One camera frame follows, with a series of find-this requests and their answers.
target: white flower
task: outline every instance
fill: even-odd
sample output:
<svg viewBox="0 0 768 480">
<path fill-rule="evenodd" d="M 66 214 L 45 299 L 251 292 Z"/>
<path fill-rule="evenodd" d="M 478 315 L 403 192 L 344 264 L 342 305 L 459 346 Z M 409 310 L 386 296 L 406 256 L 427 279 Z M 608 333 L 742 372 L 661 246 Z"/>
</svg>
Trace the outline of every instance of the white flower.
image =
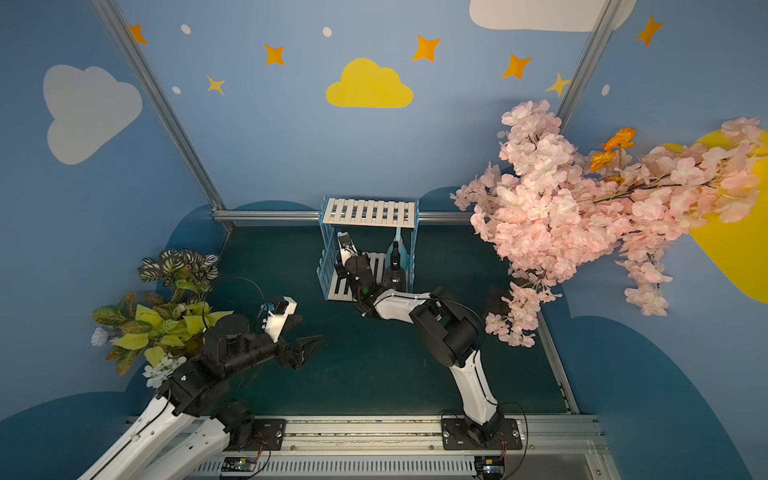
<svg viewBox="0 0 768 480">
<path fill-rule="evenodd" d="M 157 366 L 145 366 L 142 375 L 148 378 L 147 386 L 153 389 L 158 388 L 168 379 L 168 377 L 170 377 L 171 373 L 173 373 L 179 365 L 186 361 L 187 357 L 185 356 L 173 358 L 166 353 L 163 358 L 160 359 L 160 362 L 157 363 Z"/>
<path fill-rule="evenodd" d="M 108 330 L 100 326 L 97 326 L 96 330 L 94 330 L 94 334 L 91 335 L 91 345 L 93 346 L 106 345 L 107 340 L 109 340 L 109 334 L 110 332 Z"/>
</svg>

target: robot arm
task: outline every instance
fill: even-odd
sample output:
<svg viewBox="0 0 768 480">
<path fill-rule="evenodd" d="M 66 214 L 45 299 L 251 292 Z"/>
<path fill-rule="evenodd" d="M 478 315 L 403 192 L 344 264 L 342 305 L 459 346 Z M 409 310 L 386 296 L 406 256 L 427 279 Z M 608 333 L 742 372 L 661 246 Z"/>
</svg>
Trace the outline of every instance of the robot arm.
<svg viewBox="0 0 768 480">
<path fill-rule="evenodd" d="M 385 290 L 376 283 L 368 258 L 360 255 L 348 233 L 338 233 L 336 272 L 347 278 L 355 306 L 363 316 L 397 319 L 419 328 L 429 352 L 450 368 L 464 403 L 467 430 L 473 441 L 484 445 L 504 418 L 488 387 L 480 361 L 482 326 L 463 308 L 432 293 Z"/>
<path fill-rule="evenodd" d="M 81 477 L 80 480 L 131 480 L 142 473 L 150 461 L 181 430 L 208 410 L 229 391 L 229 379 L 253 366 L 275 359 L 282 367 L 301 368 L 323 343 L 323 336 L 311 336 L 296 341 L 296 348 L 280 337 L 300 321 L 289 318 L 296 302 L 284 297 L 272 310 L 280 316 L 279 329 L 268 330 L 270 318 L 265 319 L 264 333 L 252 333 L 250 321 L 242 315 L 229 315 L 204 332 L 203 351 L 183 363 L 157 390 L 144 413 Z M 183 478 L 205 458 L 224 450 L 231 443 L 231 432 L 249 435 L 250 413 L 242 406 L 228 406 L 215 419 L 204 422 L 196 434 L 153 464 L 144 474 L 150 478 Z"/>
</svg>

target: white cloud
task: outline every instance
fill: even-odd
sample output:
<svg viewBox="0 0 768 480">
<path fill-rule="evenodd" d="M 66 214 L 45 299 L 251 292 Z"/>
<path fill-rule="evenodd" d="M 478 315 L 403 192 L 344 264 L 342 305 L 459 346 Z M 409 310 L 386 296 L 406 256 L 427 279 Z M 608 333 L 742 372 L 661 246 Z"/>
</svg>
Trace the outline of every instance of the white cloud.
<svg viewBox="0 0 768 480">
<path fill-rule="evenodd" d="M 636 0 L 623 0 L 614 30 L 629 17 Z M 605 0 L 472 0 L 469 17 L 492 30 L 592 31 Z"/>
<path fill-rule="evenodd" d="M 79 164 L 141 113 L 141 94 L 106 70 L 69 65 L 48 69 L 43 95 L 53 123 L 48 146 L 60 162 Z"/>
</svg>

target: dark green floor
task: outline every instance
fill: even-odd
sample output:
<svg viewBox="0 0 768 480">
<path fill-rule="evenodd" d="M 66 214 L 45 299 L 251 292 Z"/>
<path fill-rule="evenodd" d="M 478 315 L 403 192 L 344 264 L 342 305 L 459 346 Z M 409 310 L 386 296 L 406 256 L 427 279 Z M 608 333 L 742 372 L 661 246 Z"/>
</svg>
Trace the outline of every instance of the dark green floor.
<svg viewBox="0 0 768 480">
<path fill-rule="evenodd" d="M 377 227 L 349 231 L 361 251 L 384 251 L 394 233 Z M 299 371 L 269 362 L 253 381 L 252 372 L 234 379 L 228 396 L 257 415 L 460 412 L 451 373 L 432 358 L 413 325 L 365 319 L 351 303 L 323 299 L 315 273 L 322 249 L 318 227 L 240 227 L 232 233 L 219 266 L 221 279 L 209 297 L 214 308 L 255 315 L 258 291 L 231 278 L 244 276 L 268 299 L 287 295 L 298 302 L 304 321 L 285 334 L 289 342 L 323 334 L 326 343 Z M 471 227 L 420 227 L 415 264 L 415 291 L 443 286 L 481 315 L 488 288 L 509 281 L 506 263 Z M 541 345 L 511 348 L 486 336 L 482 361 L 499 402 L 518 402 L 530 413 L 565 411 Z"/>
</svg>

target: yellow star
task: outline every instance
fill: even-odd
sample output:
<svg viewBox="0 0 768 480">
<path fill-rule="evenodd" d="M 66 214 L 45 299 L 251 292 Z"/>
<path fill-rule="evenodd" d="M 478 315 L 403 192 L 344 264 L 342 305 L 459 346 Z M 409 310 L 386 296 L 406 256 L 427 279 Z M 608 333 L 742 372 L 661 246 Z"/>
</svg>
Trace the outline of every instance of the yellow star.
<svg viewBox="0 0 768 480">
<path fill-rule="evenodd" d="M 147 41 L 144 40 L 144 36 L 141 35 L 141 25 L 134 25 L 128 28 L 131 29 L 131 33 L 134 35 L 134 38 L 137 42 L 143 43 L 144 45 L 147 44 Z"/>
<path fill-rule="evenodd" d="M 502 78 L 507 78 L 512 75 L 514 75 L 517 78 L 523 78 L 523 70 L 525 69 L 525 66 L 530 61 L 531 61 L 531 58 L 523 58 L 521 60 L 520 58 L 517 58 L 514 55 L 512 55 L 509 59 L 509 68 L 507 68 L 507 71 L 504 72 L 504 74 L 502 75 Z"/>
<path fill-rule="evenodd" d="M 285 65 L 283 63 L 283 49 L 285 49 L 285 47 L 272 48 L 267 44 L 264 44 L 264 46 L 266 47 L 266 54 L 267 54 L 266 64 L 267 65 L 272 63 L 279 63 L 281 65 Z"/>
<path fill-rule="evenodd" d="M 210 87 L 208 87 L 208 90 L 218 90 L 220 94 L 224 94 L 224 92 L 221 91 L 221 84 L 223 84 L 226 80 L 214 81 L 211 77 L 208 77 L 208 81 L 210 82 Z"/>
<path fill-rule="evenodd" d="M 556 91 L 558 93 L 558 97 L 563 96 L 563 88 L 565 88 L 565 85 L 571 83 L 570 80 L 563 80 L 560 77 L 560 74 L 558 74 L 558 80 L 552 85 L 550 88 L 547 88 L 545 91 Z"/>
<path fill-rule="evenodd" d="M 663 27 L 663 23 L 654 22 L 654 16 L 651 15 L 648 19 L 647 25 L 643 28 L 643 31 L 635 38 L 635 40 L 642 40 L 645 42 L 645 46 L 650 45 L 650 40 L 654 37 L 659 28 Z"/>
<path fill-rule="evenodd" d="M 435 61 L 435 48 L 440 43 L 440 38 L 436 40 L 425 40 L 421 35 L 419 37 L 419 50 L 416 50 L 416 55 L 413 55 L 413 61 L 417 61 L 420 58 L 426 58 L 429 61 Z"/>
</svg>

